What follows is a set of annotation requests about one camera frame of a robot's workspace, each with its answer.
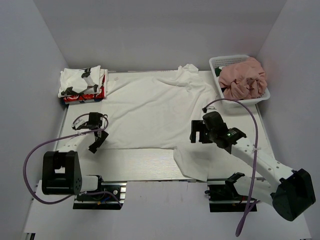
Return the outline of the white cartoon print t-shirt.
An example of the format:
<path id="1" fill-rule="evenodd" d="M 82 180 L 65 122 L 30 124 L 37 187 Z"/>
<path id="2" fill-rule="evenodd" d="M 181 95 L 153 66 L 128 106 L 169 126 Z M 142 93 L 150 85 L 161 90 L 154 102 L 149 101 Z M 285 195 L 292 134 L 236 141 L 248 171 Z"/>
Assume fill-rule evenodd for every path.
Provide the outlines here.
<path id="1" fill-rule="evenodd" d="M 206 181 L 212 145 L 192 144 L 189 137 L 192 120 L 216 96 L 213 74 L 192 64 L 110 73 L 101 104 L 109 119 L 103 175 L 109 181 Z"/>

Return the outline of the dark green t-shirt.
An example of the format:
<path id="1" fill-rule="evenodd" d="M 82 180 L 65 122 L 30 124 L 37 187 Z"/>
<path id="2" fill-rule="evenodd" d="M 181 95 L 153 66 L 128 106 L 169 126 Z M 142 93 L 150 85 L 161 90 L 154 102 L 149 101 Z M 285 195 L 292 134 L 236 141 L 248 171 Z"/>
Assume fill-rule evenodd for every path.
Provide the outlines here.
<path id="1" fill-rule="evenodd" d="M 214 68 L 214 72 L 215 72 L 217 79 L 220 77 L 220 74 L 221 74 L 221 71 L 223 68 L 224 68 L 224 66 L 219 66 L 219 67 Z M 225 87 L 221 87 L 222 92 L 224 92 L 225 89 L 226 89 Z"/>

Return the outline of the pink t-shirt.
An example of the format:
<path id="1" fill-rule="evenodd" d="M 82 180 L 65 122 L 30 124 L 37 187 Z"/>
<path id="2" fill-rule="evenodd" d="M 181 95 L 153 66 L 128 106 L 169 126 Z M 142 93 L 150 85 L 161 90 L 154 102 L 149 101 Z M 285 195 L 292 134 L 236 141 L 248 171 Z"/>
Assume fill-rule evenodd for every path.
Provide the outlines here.
<path id="1" fill-rule="evenodd" d="M 260 98 L 267 89 L 267 75 L 261 63 L 253 57 L 225 66 L 218 78 L 225 88 L 226 99 L 251 100 Z"/>

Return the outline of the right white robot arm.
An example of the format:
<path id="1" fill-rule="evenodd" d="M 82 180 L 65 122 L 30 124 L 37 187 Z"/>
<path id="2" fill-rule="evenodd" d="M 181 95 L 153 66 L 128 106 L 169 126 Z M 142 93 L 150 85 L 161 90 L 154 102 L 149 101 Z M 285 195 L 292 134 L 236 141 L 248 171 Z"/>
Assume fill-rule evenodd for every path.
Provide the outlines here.
<path id="1" fill-rule="evenodd" d="M 216 144 L 218 148 L 244 161 L 262 176 L 236 172 L 224 184 L 210 184 L 205 191 L 212 202 L 258 200 L 272 206 L 285 220 L 293 221 L 316 202 L 311 175 L 304 169 L 294 170 L 254 147 L 246 134 L 236 127 L 228 128 L 221 115 L 206 113 L 201 120 L 191 121 L 191 143 Z"/>

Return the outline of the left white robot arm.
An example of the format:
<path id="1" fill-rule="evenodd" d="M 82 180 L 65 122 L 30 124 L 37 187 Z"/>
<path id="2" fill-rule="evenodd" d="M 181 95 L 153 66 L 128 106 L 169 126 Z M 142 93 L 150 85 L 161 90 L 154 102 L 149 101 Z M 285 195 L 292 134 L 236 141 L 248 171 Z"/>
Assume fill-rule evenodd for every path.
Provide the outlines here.
<path id="1" fill-rule="evenodd" d="M 99 112 L 77 117 L 71 127 L 76 131 L 62 147 L 43 156 L 42 192 L 45 195 L 79 195 L 88 192 L 94 199 L 105 196 L 106 187 L 99 175 L 84 175 L 80 158 L 95 154 L 109 134 L 108 116 Z"/>

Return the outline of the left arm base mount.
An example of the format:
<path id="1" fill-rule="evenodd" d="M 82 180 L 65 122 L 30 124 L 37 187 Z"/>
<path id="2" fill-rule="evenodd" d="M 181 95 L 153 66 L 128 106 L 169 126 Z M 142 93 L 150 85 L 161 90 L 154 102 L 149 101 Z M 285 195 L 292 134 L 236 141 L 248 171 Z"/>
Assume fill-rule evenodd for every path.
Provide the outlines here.
<path id="1" fill-rule="evenodd" d="M 99 194 L 77 195 L 74 210 L 120 210 L 125 202 L 127 182 L 102 182 L 95 191 Z"/>

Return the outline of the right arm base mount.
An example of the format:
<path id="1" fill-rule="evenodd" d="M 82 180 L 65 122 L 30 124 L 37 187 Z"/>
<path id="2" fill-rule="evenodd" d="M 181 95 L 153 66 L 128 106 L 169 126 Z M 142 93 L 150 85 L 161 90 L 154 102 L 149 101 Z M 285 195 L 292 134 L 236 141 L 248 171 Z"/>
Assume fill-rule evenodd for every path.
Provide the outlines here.
<path id="1" fill-rule="evenodd" d="M 248 193 L 240 195 L 234 184 L 244 177 L 244 173 L 236 172 L 229 178 L 209 179 L 204 194 L 209 200 L 211 213 L 244 212 L 248 202 Z"/>

